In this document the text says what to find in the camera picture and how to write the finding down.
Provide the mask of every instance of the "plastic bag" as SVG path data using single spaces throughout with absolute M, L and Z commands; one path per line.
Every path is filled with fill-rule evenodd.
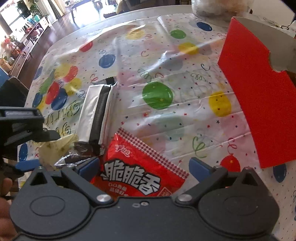
M 233 16 L 250 11 L 254 0 L 192 0 L 192 10 L 197 16 L 217 16 L 230 21 Z
M 94 185 L 112 197 L 170 196 L 189 173 L 120 128 L 108 148 Z
M 69 151 L 67 151 L 67 153 L 59 159 L 54 166 L 57 168 L 63 168 L 69 164 L 77 166 L 93 156 L 96 155 L 94 154 L 93 148 L 90 144 L 75 142 L 72 144 Z

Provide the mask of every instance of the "green balloon print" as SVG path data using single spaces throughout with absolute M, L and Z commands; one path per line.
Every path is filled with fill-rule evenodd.
M 179 29 L 171 31 L 170 35 L 175 39 L 183 39 L 186 37 L 186 34 Z
M 39 93 L 41 95 L 47 93 L 49 87 L 51 86 L 53 80 L 54 80 L 54 71 L 55 69 L 52 70 L 52 72 L 50 73 L 49 77 L 43 82 L 41 88 L 40 88 L 40 91 Z
M 162 110 L 170 106 L 173 93 L 169 87 L 160 82 L 150 82 L 142 92 L 143 100 L 153 109 Z

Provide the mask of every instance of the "blue balloon print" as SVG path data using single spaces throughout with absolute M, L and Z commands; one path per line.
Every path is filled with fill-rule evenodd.
M 33 108 L 36 108 L 41 103 L 42 97 L 43 95 L 41 95 L 39 92 L 35 94 L 35 97 L 32 103 Z
M 64 106 L 68 99 L 68 95 L 65 91 L 65 89 L 60 88 L 58 95 L 54 98 L 52 102 L 52 109 L 53 110 L 59 110 Z
M 114 54 L 106 54 L 99 60 L 99 66 L 106 69 L 112 66 L 112 64 L 115 61 L 115 55 Z
M 25 161 L 28 156 L 28 146 L 26 143 L 22 144 L 19 151 L 19 161 Z
M 275 166 L 273 167 L 273 170 L 274 170 L 274 177 L 278 183 L 281 183 L 283 180 L 285 180 L 285 177 L 287 175 L 286 164 Z
M 37 69 L 36 74 L 35 74 L 33 80 L 37 79 L 41 75 L 42 70 L 43 70 L 43 67 L 42 66 Z
M 198 22 L 196 25 L 204 31 L 210 32 L 213 30 L 212 27 L 210 25 L 208 25 L 207 23 Z

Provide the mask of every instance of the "red cardboard box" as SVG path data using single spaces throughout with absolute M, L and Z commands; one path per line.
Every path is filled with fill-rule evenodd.
M 296 160 L 296 39 L 232 18 L 218 62 L 248 121 L 261 168 Z

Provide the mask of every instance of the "red balloon print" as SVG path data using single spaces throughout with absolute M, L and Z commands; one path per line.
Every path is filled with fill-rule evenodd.
M 238 159 L 236 159 L 233 155 L 229 155 L 225 157 L 221 163 L 221 166 L 225 167 L 229 172 L 240 172 L 240 164 Z
M 45 104 L 51 104 L 54 98 L 58 95 L 58 93 L 59 93 L 59 84 L 54 81 L 47 91 Z
M 69 73 L 63 78 L 65 82 L 70 82 L 78 73 L 77 66 L 71 66 Z
M 225 157 L 220 165 L 225 167 L 229 172 L 240 172 L 241 168 L 240 168 L 240 164 L 238 159 L 236 159 L 233 156 L 233 153 L 229 152 L 229 147 L 233 148 L 233 149 L 237 149 L 237 145 L 235 144 L 230 144 L 229 142 L 232 141 L 234 142 L 235 140 L 233 138 L 229 138 L 228 139 L 228 147 L 227 147 L 227 151 L 229 153 L 229 156 Z
M 86 45 L 80 47 L 79 50 L 82 51 L 82 52 L 86 52 L 86 51 L 89 51 L 89 50 L 92 48 L 92 46 L 93 46 L 93 42 L 90 41 L 90 42 L 87 43 Z

